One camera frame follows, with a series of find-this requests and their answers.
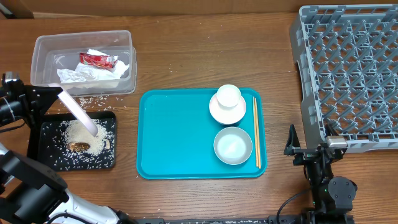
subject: teal serving tray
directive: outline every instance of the teal serving tray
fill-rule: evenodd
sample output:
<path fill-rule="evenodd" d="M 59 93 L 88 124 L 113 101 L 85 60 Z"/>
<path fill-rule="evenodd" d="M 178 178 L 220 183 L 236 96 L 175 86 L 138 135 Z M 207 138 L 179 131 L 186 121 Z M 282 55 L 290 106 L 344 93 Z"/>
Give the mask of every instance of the teal serving tray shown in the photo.
<path fill-rule="evenodd" d="M 261 97 L 240 89 L 246 114 L 233 124 L 252 139 L 253 152 L 240 165 L 221 162 L 213 149 L 217 133 L 227 127 L 211 116 L 209 102 L 217 89 L 151 90 L 139 105 L 137 170 L 146 179 L 222 179 L 259 177 L 267 168 Z M 261 169 L 256 167 L 253 97 L 257 98 Z"/>

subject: black tray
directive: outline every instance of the black tray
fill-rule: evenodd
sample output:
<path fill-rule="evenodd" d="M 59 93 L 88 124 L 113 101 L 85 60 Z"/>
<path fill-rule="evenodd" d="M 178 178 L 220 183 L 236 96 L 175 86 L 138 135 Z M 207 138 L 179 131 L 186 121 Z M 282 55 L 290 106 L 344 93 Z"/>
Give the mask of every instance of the black tray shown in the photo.
<path fill-rule="evenodd" d="M 116 116 L 111 111 L 89 112 L 91 119 L 98 119 L 99 123 L 107 131 L 113 133 L 108 138 L 110 148 L 104 149 L 97 156 L 82 153 L 81 155 L 67 157 L 63 152 L 67 151 L 67 143 L 63 132 L 66 126 L 62 121 L 76 120 L 74 115 L 50 114 L 45 115 L 40 128 L 40 133 L 30 133 L 28 157 L 33 158 L 55 171 L 87 170 L 87 169 L 109 169 L 115 165 L 116 157 Z"/>

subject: white cup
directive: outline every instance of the white cup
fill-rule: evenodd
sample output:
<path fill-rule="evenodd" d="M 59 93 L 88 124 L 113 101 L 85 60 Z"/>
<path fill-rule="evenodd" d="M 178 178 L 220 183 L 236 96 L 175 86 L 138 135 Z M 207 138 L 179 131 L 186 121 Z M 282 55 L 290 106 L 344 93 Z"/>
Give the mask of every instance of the white cup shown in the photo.
<path fill-rule="evenodd" d="M 218 88 L 216 97 L 218 104 L 222 108 L 230 110 L 238 105 L 242 95 L 238 87 L 231 84 L 226 84 Z"/>

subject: wooden table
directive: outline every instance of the wooden table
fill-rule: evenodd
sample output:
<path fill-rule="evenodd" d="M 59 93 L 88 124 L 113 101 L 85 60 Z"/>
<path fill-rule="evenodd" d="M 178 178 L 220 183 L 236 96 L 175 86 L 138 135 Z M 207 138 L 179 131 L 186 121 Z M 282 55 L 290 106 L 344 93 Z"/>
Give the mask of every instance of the wooden table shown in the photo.
<path fill-rule="evenodd" d="M 283 155 L 289 125 L 305 146 L 299 75 L 292 61 L 289 26 L 296 14 L 102 17 L 0 21 L 0 71 L 17 71 L 29 83 L 40 35 L 129 30 L 137 50 L 137 88 L 108 97 L 118 119 L 116 166 L 111 170 L 61 172 L 69 189 L 94 203 L 132 217 L 238 218 L 275 215 L 290 196 L 306 189 L 302 167 Z M 267 139 L 268 168 L 256 179 L 145 180 L 136 170 L 139 100 L 148 90 L 217 88 L 225 83 L 257 90 Z M 89 111 L 103 110 L 95 105 Z M 56 102 L 51 113 L 66 113 Z M 28 127 L 0 135 L 8 148 L 25 153 Z M 398 151 L 349 154 L 333 165 L 335 175 L 359 186 L 357 223 L 398 223 Z M 309 197 L 288 204 L 283 214 L 310 205 Z"/>

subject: white tissue paper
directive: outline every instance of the white tissue paper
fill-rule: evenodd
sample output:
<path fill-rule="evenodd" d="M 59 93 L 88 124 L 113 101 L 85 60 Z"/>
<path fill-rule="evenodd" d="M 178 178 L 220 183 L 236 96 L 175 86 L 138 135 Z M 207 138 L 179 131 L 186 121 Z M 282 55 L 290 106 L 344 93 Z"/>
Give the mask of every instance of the white tissue paper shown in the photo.
<path fill-rule="evenodd" d="M 106 55 L 97 50 L 89 49 L 87 51 L 91 55 Z M 118 60 L 114 68 L 98 68 L 94 65 L 85 65 L 79 63 L 75 71 L 70 69 L 58 69 L 57 74 L 61 79 L 61 83 L 74 83 L 74 82 L 90 82 L 99 80 L 115 80 L 120 79 L 124 72 L 129 69 L 130 65 L 125 65 L 124 62 Z M 87 84 L 86 88 L 100 87 L 100 88 L 114 88 L 118 85 L 117 82 L 114 83 L 104 83 L 104 84 Z"/>

